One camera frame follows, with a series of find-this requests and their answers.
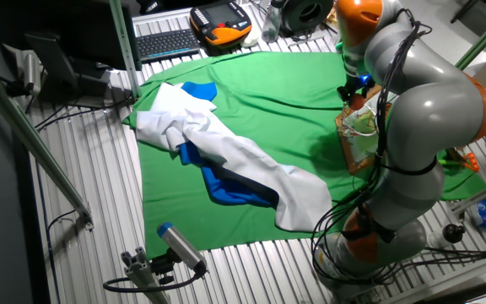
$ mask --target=keyboard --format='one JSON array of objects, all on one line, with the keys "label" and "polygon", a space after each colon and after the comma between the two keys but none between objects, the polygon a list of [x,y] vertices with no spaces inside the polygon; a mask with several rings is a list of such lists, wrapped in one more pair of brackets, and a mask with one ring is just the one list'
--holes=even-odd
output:
[{"label": "keyboard", "polygon": [[200,42],[192,30],[172,30],[137,38],[142,62],[159,61],[198,53]]}]

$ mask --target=table surface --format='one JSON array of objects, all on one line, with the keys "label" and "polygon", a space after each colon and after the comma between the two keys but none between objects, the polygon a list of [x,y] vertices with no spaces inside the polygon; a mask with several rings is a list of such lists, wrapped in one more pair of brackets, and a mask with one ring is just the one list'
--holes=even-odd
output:
[{"label": "table surface", "polygon": [[[252,22],[259,28],[263,15],[244,4]],[[137,36],[167,30],[188,29],[188,10],[134,19]],[[322,38],[293,46],[293,42],[279,38],[276,43],[262,40],[250,49],[234,52],[334,52],[337,35],[321,30]],[[140,84],[181,62],[197,60],[205,52],[191,57],[179,57],[144,64],[138,72]],[[122,100],[129,94],[130,85],[125,72],[111,73],[112,100]],[[57,117],[87,109],[68,107]],[[77,303],[148,303],[142,294],[105,292],[103,281],[123,277],[120,254],[134,253],[143,246],[142,183],[138,147],[132,130],[121,124],[130,112],[119,110],[96,111],[54,123],[40,133],[62,169],[68,174],[93,213],[94,229],[80,227],[75,214],[57,222],[51,230],[54,246],[56,277],[62,302]],[[34,107],[30,114],[36,124],[54,112],[52,105]],[[486,142],[469,145],[481,164],[481,177],[486,181]],[[46,209],[46,222],[72,210],[72,206],[41,170],[37,179],[35,159],[31,156],[40,226]],[[420,218],[428,232],[437,231],[454,222],[447,203],[439,202]],[[46,270],[51,298],[56,300],[53,273],[47,255],[46,234],[41,232],[46,257]],[[467,225],[467,234],[455,249],[486,250],[486,229]],[[316,279],[311,267],[310,240],[256,242],[202,252],[208,262],[209,273],[204,280],[179,290],[168,291],[173,303],[332,303],[332,293]],[[419,256],[421,261],[429,256]],[[381,286],[355,298],[355,302],[406,302],[425,298],[459,284],[473,276],[486,273],[486,260],[464,265],[420,267],[399,273],[395,284]],[[170,275],[176,282],[191,277],[184,264],[176,265]]]}]

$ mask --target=cable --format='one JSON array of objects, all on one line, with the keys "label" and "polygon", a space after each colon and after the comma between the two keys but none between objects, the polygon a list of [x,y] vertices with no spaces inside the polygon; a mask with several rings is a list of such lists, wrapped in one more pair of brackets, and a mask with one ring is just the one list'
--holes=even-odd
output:
[{"label": "cable", "polygon": [[408,267],[418,267],[427,265],[442,265],[442,264],[459,264],[459,263],[474,263],[486,258],[486,251],[470,251],[470,250],[445,250],[439,248],[426,247],[424,250],[429,252],[438,252],[445,255],[445,258],[435,258],[422,262],[411,262],[405,264],[399,264],[399,268],[395,269],[389,274],[388,277],[384,277],[384,280],[392,278],[399,271],[405,270]]},{"label": "cable", "polygon": [[[73,105],[76,105],[76,104],[78,103],[78,100],[79,100],[79,99],[80,99],[80,98],[77,98],[77,99],[74,101]],[[57,113],[59,113],[61,110],[63,110],[63,108],[64,108],[65,106],[67,106],[67,105],[63,105],[63,106],[61,106],[59,109],[55,110],[55,111],[54,111],[54,112],[53,112],[53,113],[52,113],[52,114],[51,114],[51,115],[50,115],[50,116],[49,116],[47,119],[43,120],[42,122],[39,122],[39,123],[38,123],[38,124],[35,126],[35,128],[39,128],[39,126],[41,126],[43,123],[45,123],[45,122],[49,121],[49,120],[50,120],[50,118],[54,117],[54,116],[55,116]]]},{"label": "cable", "polygon": [[69,214],[72,214],[76,212],[76,209],[72,210],[72,211],[69,211],[65,214],[61,214],[59,216],[57,216],[49,225],[48,225],[48,228],[46,229],[46,233],[50,231],[50,228],[52,227],[52,225],[56,224],[57,220],[61,219],[63,216],[67,216]]},{"label": "cable", "polygon": [[113,105],[110,105],[110,106],[102,106],[102,107],[99,107],[99,108],[95,108],[95,109],[90,109],[90,110],[87,110],[87,111],[81,111],[81,112],[78,112],[78,113],[74,113],[74,114],[68,114],[68,115],[65,115],[65,116],[62,116],[62,117],[58,117],[56,119],[53,119],[49,122],[46,122],[46,119],[42,122],[42,123],[46,123],[42,126],[40,126],[42,123],[39,123],[37,126],[35,126],[35,128],[37,129],[37,131],[42,131],[43,129],[45,129],[46,127],[50,126],[51,124],[53,124],[54,122],[58,122],[62,119],[65,119],[65,118],[69,118],[69,117],[75,117],[75,116],[78,116],[78,115],[82,115],[82,114],[87,114],[87,113],[91,113],[91,112],[94,112],[94,111],[99,111],[99,110],[106,110],[106,109],[110,109],[110,108],[113,108],[113,107],[117,107],[117,106],[120,106],[121,104],[129,101],[131,99],[132,95],[129,95],[127,98],[125,98],[124,100],[121,100],[121,101],[118,101],[116,102],[115,104]]},{"label": "cable", "polygon": [[[39,167],[39,162],[35,161],[35,166],[37,170],[37,180],[39,181],[39,192],[40,192],[40,202],[42,204],[42,215],[44,217],[44,227],[46,232],[48,232],[48,226],[46,222],[48,221],[48,217],[46,215],[46,202],[44,199],[44,191],[42,189],[42,181],[41,181],[41,168]],[[57,303],[61,304],[61,298],[59,296],[59,285],[57,284],[57,276],[56,276],[56,263],[54,262],[54,254],[51,248],[51,240],[50,240],[50,233],[46,233],[46,244],[48,245],[48,257],[50,259],[50,268],[51,268],[51,275],[54,279],[54,286],[56,286],[56,297]]]},{"label": "cable", "polygon": [[[44,72],[46,71],[46,68],[42,68],[42,72],[40,72],[40,79],[41,79],[41,82],[42,82],[42,75],[44,75]],[[31,106],[33,105],[33,101],[35,99],[36,95],[31,95],[31,98],[30,98],[30,103],[28,103],[28,105],[25,107],[25,114],[28,114],[31,110]]]},{"label": "cable", "polygon": [[192,278],[189,280],[186,280],[185,282],[173,284],[173,285],[168,285],[168,286],[159,286],[159,287],[147,287],[147,288],[123,288],[123,287],[114,287],[111,286],[113,284],[119,283],[119,282],[128,282],[130,281],[129,278],[117,278],[113,280],[107,280],[102,284],[102,287],[108,291],[114,291],[114,292],[122,292],[122,293],[138,293],[138,292],[158,292],[158,291],[167,291],[167,290],[174,290],[178,289],[181,287],[185,287],[187,285],[190,285],[192,282],[195,280],[200,279],[205,272],[200,275],[200,274],[194,274]]},{"label": "cable", "polygon": [[255,2],[254,0],[249,0],[249,2],[252,3],[255,8],[258,8],[258,11],[260,13],[267,15],[267,10],[262,5],[260,5],[260,0],[257,0],[257,2]]},{"label": "cable", "polygon": [[[406,13],[410,19],[410,22],[413,26],[412,32],[401,42],[400,46],[398,47],[393,60],[390,63],[389,68],[384,75],[384,79],[382,82],[382,88],[380,94],[378,96],[378,101],[376,103],[376,115],[375,115],[375,127],[376,132],[378,132],[378,147],[375,152],[375,161],[370,174],[367,176],[365,183],[346,195],[341,201],[333,206],[327,213],[325,213],[322,218],[316,224],[315,229],[312,233],[311,238],[311,252],[312,252],[312,265],[315,271],[322,275],[323,277],[335,280],[337,282],[346,283],[346,284],[390,284],[387,282],[389,278],[391,278],[395,273],[395,267],[386,270],[387,266],[379,269],[373,277],[368,279],[358,279],[353,275],[350,275],[348,272],[344,271],[336,265],[334,261],[333,255],[330,252],[330,246],[327,244],[327,235],[330,233],[331,229],[338,223],[340,220],[344,219],[349,213],[353,212],[354,209],[358,209],[359,216],[362,220],[370,221],[370,215],[368,211],[363,208],[364,203],[371,197],[372,193],[375,191],[381,176],[381,169],[383,168],[381,162],[382,158],[386,152],[386,109],[387,103],[390,100],[387,100],[387,96],[390,93],[391,85],[393,77],[397,75],[397,72],[402,73],[402,66],[406,61],[406,57],[408,55],[408,50],[412,46],[412,44],[420,38],[422,35],[428,34],[432,29],[425,25],[421,24],[419,21],[415,21],[413,18],[412,13],[407,9],[402,9],[397,13],[397,18],[400,14]],[[423,26],[428,28],[429,30],[419,32],[419,28]],[[338,210],[340,206],[348,206],[342,210]],[[318,261],[316,261],[316,252],[318,249],[321,249],[323,255],[332,262],[333,267],[344,276],[347,277],[345,280],[341,280],[339,278],[333,278],[330,274],[328,274],[324,269],[321,268]]]},{"label": "cable", "polygon": [[23,95],[30,95],[31,94],[30,90],[28,90],[24,86],[19,85],[18,83],[14,82],[12,80],[8,80],[8,79],[0,76],[0,81],[3,81],[5,84],[7,84],[8,87],[14,87],[16,90],[22,92]]},{"label": "cable", "polygon": [[304,30],[300,35],[292,35],[293,42],[307,42],[310,38],[312,38],[312,33],[314,30]]},{"label": "cable", "polygon": [[338,35],[338,32],[335,29],[332,29],[331,27],[329,27],[329,25],[326,24],[325,28],[326,28],[327,31],[333,32],[334,35]]}]

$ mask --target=desk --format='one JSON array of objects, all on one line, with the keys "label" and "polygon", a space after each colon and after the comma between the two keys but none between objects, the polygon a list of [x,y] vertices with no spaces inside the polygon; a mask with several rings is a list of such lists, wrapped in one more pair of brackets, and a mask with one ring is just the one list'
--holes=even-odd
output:
[{"label": "desk", "polygon": [[[264,16],[248,4],[244,4],[243,8],[253,23],[261,27]],[[137,17],[134,19],[136,35],[187,29],[187,14],[188,10],[182,10]],[[281,38],[274,44],[260,41],[251,49],[235,52],[334,52],[337,37],[330,31],[324,34],[324,38],[298,46],[289,46],[291,41]],[[141,84],[155,73],[206,56],[205,52],[200,52],[192,57],[144,64],[142,72],[138,72],[138,81]],[[128,94],[123,89],[131,89],[126,73],[112,73],[113,100],[121,100]],[[94,215],[95,228],[92,231],[74,227],[77,219],[74,214],[52,228],[62,302],[147,303],[141,294],[116,294],[102,289],[103,281],[124,276],[120,253],[143,246],[142,182],[137,144],[132,130],[121,124],[130,110],[110,109],[106,113],[97,111],[75,116],[69,121],[53,124],[40,134],[80,195],[89,202]],[[79,111],[69,107],[58,116]],[[34,109],[31,112],[33,123],[40,122],[52,112],[48,105]],[[478,157],[480,174],[486,181],[486,142],[480,140],[471,144],[469,149]],[[36,168],[33,166],[31,169],[36,176]],[[34,184],[39,210],[42,208],[39,185],[43,186],[49,221],[72,208],[44,171],[40,172],[39,180],[35,178]],[[439,230],[453,218],[447,204],[440,202],[420,220],[431,232]],[[39,218],[39,221],[43,226],[43,219]],[[467,231],[464,241],[455,245],[455,249],[486,250],[486,229],[469,225]],[[46,252],[46,236],[42,233]],[[173,303],[334,302],[331,292],[313,275],[309,240],[257,242],[202,253],[208,262],[209,274],[205,280],[168,291]],[[46,265],[52,300],[55,300],[47,259]],[[467,265],[422,267],[418,271],[399,274],[395,284],[379,287],[355,300],[357,303],[369,300],[412,303],[481,273],[486,273],[486,260]],[[177,265],[170,275],[174,275],[177,282],[188,280],[191,276],[184,264]]]}]

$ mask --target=blue garment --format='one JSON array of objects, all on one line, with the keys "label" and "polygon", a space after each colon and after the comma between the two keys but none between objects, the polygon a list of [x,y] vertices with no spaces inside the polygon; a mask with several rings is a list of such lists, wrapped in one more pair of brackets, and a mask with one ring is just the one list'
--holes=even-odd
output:
[{"label": "blue garment", "polygon": [[[213,100],[217,95],[215,83],[194,84],[186,82],[181,87],[189,95],[203,99]],[[191,142],[186,142],[180,146],[179,155],[182,165],[199,165],[202,168],[203,180],[209,194],[219,204],[255,204],[263,207],[271,207],[272,204],[266,199],[261,198],[243,183],[233,179],[219,179],[215,176],[211,166],[202,159],[198,153],[198,148]]]}]

